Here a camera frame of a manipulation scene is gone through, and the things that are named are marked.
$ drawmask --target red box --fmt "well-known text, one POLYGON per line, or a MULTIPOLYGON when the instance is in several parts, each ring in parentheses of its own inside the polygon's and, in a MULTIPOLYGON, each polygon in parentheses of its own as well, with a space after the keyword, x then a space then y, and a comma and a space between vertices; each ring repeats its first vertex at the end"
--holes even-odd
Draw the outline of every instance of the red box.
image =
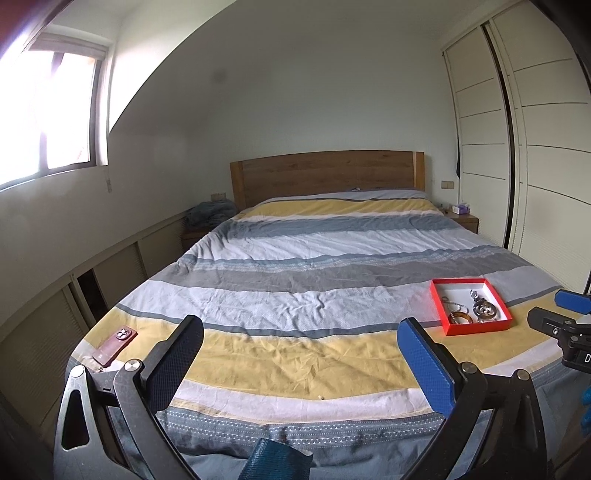
MULTIPOLYGON (((513 318, 507 306, 502 301, 499 294, 496 292, 494 287, 485 278, 435 278, 431 281, 431 296, 435 302, 437 313, 441 320, 441 326, 446 335, 466 335, 468 333, 483 333, 483 332, 499 332, 500 330, 507 330, 511 326, 513 318), (491 320, 490 322, 482 323, 462 323, 455 324, 450 323, 447 319, 448 312, 446 311, 443 303, 441 302, 442 296, 447 296, 451 301, 454 301, 454 297, 450 296, 454 291, 457 295, 462 295, 464 298, 469 296, 470 289, 478 289, 483 293, 485 299, 493 303, 497 307, 497 315, 499 320, 491 320)), ((462 304, 468 307, 471 316, 473 300, 470 299, 468 303, 466 300, 462 301, 462 304)))

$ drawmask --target window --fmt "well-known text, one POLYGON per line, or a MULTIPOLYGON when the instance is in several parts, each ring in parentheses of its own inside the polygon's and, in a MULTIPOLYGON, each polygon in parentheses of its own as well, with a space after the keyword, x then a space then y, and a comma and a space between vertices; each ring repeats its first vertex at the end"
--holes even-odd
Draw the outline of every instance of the window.
POLYGON ((96 165, 106 48, 45 35, 0 75, 0 189, 96 165))

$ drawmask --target tissue box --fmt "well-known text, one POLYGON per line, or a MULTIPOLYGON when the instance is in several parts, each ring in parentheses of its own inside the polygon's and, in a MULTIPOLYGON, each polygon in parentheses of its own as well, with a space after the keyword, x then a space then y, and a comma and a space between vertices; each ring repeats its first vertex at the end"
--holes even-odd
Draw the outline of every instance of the tissue box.
POLYGON ((460 203, 459 205, 452 206, 452 212, 457 213, 458 215, 467 215, 470 213, 470 206, 465 203, 460 203))

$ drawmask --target sunlight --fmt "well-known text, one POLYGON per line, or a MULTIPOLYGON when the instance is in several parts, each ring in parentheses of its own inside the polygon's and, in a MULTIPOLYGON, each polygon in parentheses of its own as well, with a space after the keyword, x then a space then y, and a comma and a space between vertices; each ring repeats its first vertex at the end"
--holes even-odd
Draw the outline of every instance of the sunlight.
POLYGON ((53 54, 26 51, 0 77, 0 184, 39 171, 42 133, 49 169, 89 161, 95 60, 66 53, 52 77, 53 54))
POLYGON ((39 104, 51 51, 28 51, 0 77, 0 184, 39 170, 39 104))

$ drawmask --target wooden headboard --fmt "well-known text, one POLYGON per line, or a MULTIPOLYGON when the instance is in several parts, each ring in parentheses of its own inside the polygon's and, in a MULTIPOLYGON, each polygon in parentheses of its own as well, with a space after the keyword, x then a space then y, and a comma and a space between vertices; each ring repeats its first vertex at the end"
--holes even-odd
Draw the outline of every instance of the wooden headboard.
POLYGON ((230 163, 239 210, 273 197, 370 189, 425 189, 425 154, 390 150, 295 153, 230 163))

